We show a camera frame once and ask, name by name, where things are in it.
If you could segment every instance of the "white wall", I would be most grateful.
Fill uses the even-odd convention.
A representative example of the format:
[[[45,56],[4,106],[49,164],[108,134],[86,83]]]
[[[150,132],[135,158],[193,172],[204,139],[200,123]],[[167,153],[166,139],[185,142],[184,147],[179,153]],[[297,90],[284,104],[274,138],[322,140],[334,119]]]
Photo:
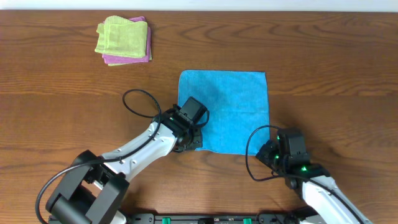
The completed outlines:
[[[398,12],[398,0],[0,0],[0,9]]]

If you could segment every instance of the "cable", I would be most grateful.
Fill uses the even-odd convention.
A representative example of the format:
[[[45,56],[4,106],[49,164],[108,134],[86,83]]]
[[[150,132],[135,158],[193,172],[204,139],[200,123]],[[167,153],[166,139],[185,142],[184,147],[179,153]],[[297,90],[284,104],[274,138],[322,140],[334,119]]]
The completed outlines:
[[[127,92],[125,92],[125,93],[123,94],[123,97],[122,97],[123,104],[125,105],[125,107],[126,107],[129,111],[133,112],[134,114],[136,114],[136,115],[138,115],[138,116],[142,116],[142,117],[145,117],[145,118],[153,118],[153,116],[147,116],[147,115],[143,115],[143,114],[137,113],[137,112],[133,111],[130,107],[128,107],[128,105],[126,104],[126,101],[125,101],[125,97],[126,97],[126,95],[127,95],[128,93],[130,93],[130,92],[132,92],[132,91],[140,91],[140,92],[145,93],[146,95],[150,96],[150,97],[154,100],[154,102],[155,102],[155,104],[156,104],[156,107],[157,107],[158,112],[159,112],[159,114],[158,114],[158,120],[157,120],[158,125],[156,126],[155,131],[153,132],[153,134],[152,134],[144,143],[142,143],[139,147],[137,147],[135,150],[133,150],[133,151],[127,153],[127,154],[124,155],[124,156],[120,156],[120,157],[117,157],[117,158],[114,158],[114,159],[98,159],[98,160],[93,160],[93,161],[84,162],[84,163],[81,163],[81,164],[76,164],[76,165],[70,166],[70,167],[68,167],[68,168],[66,168],[66,169],[64,169],[64,170],[61,170],[60,172],[58,172],[57,174],[55,174],[49,181],[47,181],[47,183],[45,183],[45,185],[42,187],[42,189],[40,190],[40,192],[39,192],[39,194],[37,195],[37,198],[36,198],[36,202],[35,202],[35,212],[36,212],[37,219],[38,219],[41,223],[43,223],[43,224],[48,224],[48,223],[43,219],[43,216],[42,216],[41,213],[40,213],[40,201],[41,201],[41,199],[42,199],[42,197],[43,197],[43,194],[44,194],[45,190],[46,190],[57,178],[59,178],[62,174],[66,174],[67,172],[69,172],[69,171],[71,171],[71,170],[73,170],[73,169],[77,169],[77,168],[83,167],[83,166],[93,166],[93,165],[103,164],[103,163],[105,163],[105,162],[118,162],[118,161],[121,161],[121,160],[123,160],[123,159],[125,159],[125,158],[127,158],[127,157],[129,157],[129,156],[131,156],[131,155],[133,155],[133,154],[136,153],[138,150],[142,149],[144,146],[146,146],[149,142],[151,142],[151,141],[155,138],[156,133],[159,131],[159,128],[160,128],[160,122],[161,122],[160,119],[161,119],[161,116],[162,116],[162,110],[161,110],[161,108],[160,108],[160,106],[159,106],[159,103],[157,102],[157,100],[156,100],[150,93],[146,92],[145,90],[139,90],[139,89],[128,90]]]
[[[246,144],[246,169],[248,170],[248,173],[249,173],[249,175],[250,175],[250,177],[253,179],[253,180],[255,180],[255,181],[258,181],[258,182],[260,182],[260,181],[266,181],[266,180],[271,180],[271,179],[276,179],[276,178],[280,178],[280,177],[288,177],[288,178],[296,178],[296,179],[301,179],[301,180],[303,180],[304,182],[311,182],[311,183],[313,183],[313,184],[315,184],[315,185],[317,185],[317,186],[319,186],[319,187],[321,187],[323,190],[326,190],[328,193],[330,193],[331,195],[333,195],[333,196],[335,196],[348,210],[349,210],[349,212],[351,212],[351,214],[353,214],[353,216],[357,219],[357,221],[360,223],[360,224],[364,224],[363,223],[363,221],[362,221],[362,219],[359,217],[359,215],[338,195],[338,194],[336,194],[336,192],[334,191],[334,190],[330,190],[328,187],[326,187],[326,186],[324,186],[323,184],[321,184],[321,183],[318,183],[317,181],[314,181],[314,180],[312,180],[312,179],[309,179],[309,178],[306,178],[306,177],[302,177],[302,176],[299,176],[299,175],[293,175],[293,174],[286,174],[285,172],[278,172],[277,170],[273,170],[273,169],[271,169],[272,170],[272,176],[271,177],[266,177],[266,178],[262,178],[262,179],[257,179],[257,178],[255,178],[253,175],[252,175],[252,173],[251,173],[251,171],[250,171],[250,168],[249,168],[249,164],[248,164],[248,152],[249,152],[249,144],[250,144],[250,140],[251,140],[251,138],[253,137],[253,135],[256,133],[256,132],[258,132],[260,129],[263,129],[263,128],[275,128],[275,129],[278,129],[278,130],[280,130],[280,127],[277,127],[277,126],[273,126],[273,125],[263,125],[263,126],[261,126],[261,127],[258,127],[256,130],[254,130],[252,133],[251,133],[251,135],[250,135],[250,137],[249,137],[249,139],[248,139],[248,143]]]
[[[266,180],[272,180],[272,179],[281,177],[281,176],[279,176],[279,175],[273,175],[272,177],[266,177],[266,178],[262,178],[262,179],[257,179],[257,178],[255,178],[255,177],[253,176],[253,174],[252,174],[251,171],[250,171],[249,162],[248,162],[248,154],[249,154],[249,144],[250,144],[250,140],[251,140],[251,138],[254,136],[254,134],[255,134],[256,132],[258,132],[259,130],[261,130],[261,129],[263,129],[263,128],[275,128],[275,129],[280,130],[280,127],[277,127],[277,126],[274,126],[274,125],[263,125],[263,126],[261,126],[261,127],[258,127],[256,130],[254,130],[254,131],[251,133],[251,135],[250,135],[250,137],[249,137],[249,139],[248,139],[248,143],[246,144],[246,153],[245,153],[245,156],[246,156],[246,169],[248,170],[248,173],[249,173],[250,177],[251,177],[253,180],[258,181],[258,182],[266,181]]]

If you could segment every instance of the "green indicator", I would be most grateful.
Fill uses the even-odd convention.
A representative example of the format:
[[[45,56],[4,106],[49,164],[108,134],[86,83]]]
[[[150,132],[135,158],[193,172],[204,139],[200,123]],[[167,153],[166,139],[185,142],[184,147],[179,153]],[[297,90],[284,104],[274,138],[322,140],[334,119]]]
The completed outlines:
[[[251,218],[244,218],[243,224],[251,224]]]
[[[170,224],[171,223],[171,219],[170,218],[163,218],[162,219],[162,224]]]

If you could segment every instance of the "blue towel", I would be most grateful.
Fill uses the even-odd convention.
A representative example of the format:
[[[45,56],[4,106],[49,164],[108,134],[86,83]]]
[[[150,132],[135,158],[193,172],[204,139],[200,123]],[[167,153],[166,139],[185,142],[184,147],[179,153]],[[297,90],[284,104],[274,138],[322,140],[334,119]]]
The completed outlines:
[[[203,147],[217,153],[245,154],[250,134],[269,124],[268,94],[264,72],[186,70],[180,76],[178,105],[189,96],[210,111],[202,128]],[[203,115],[199,123],[206,121]],[[249,155],[255,155],[269,140],[269,129],[258,131],[250,142]]]

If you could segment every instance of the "stack of cloths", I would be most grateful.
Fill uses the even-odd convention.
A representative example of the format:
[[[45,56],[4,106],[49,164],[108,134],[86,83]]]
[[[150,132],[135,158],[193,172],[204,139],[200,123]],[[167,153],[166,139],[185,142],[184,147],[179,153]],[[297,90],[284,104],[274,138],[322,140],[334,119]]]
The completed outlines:
[[[109,16],[98,24],[97,33],[95,52],[101,53],[109,66],[152,60],[150,29],[143,16],[131,19]]]

